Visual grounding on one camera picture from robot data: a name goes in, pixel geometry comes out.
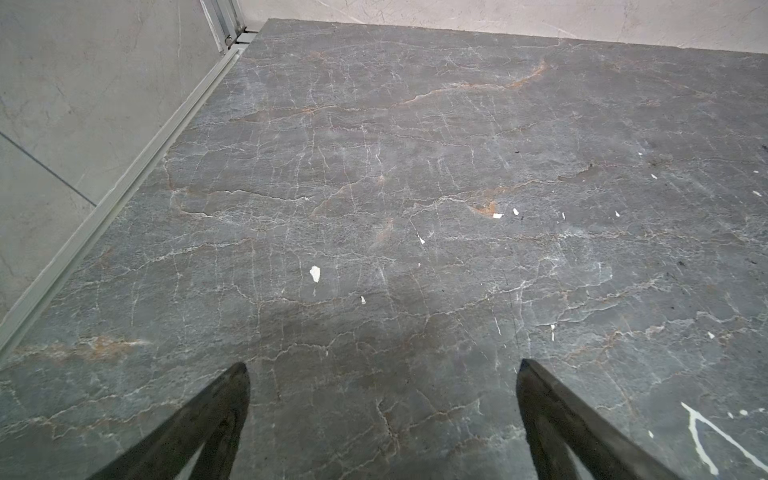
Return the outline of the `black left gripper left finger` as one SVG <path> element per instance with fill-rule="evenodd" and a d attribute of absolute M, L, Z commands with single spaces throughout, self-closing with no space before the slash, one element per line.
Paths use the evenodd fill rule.
<path fill-rule="evenodd" d="M 250 401 L 250 378 L 236 362 L 93 479 L 174 479 L 192 457 L 192 479 L 228 479 Z"/>

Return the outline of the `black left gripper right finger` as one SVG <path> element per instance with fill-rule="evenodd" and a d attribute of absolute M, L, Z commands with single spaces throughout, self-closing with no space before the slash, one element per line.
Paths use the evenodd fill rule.
<path fill-rule="evenodd" d="M 577 479 L 575 459 L 595 479 L 679 477 L 533 359 L 521 361 L 516 398 L 540 479 Z"/>

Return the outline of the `aluminium frame profile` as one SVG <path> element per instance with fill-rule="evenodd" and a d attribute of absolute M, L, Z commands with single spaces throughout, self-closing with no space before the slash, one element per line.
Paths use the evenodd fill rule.
<path fill-rule="evenodd" d="M 1 351 L 237 59 L 238 1 L 1 5 Z"/>

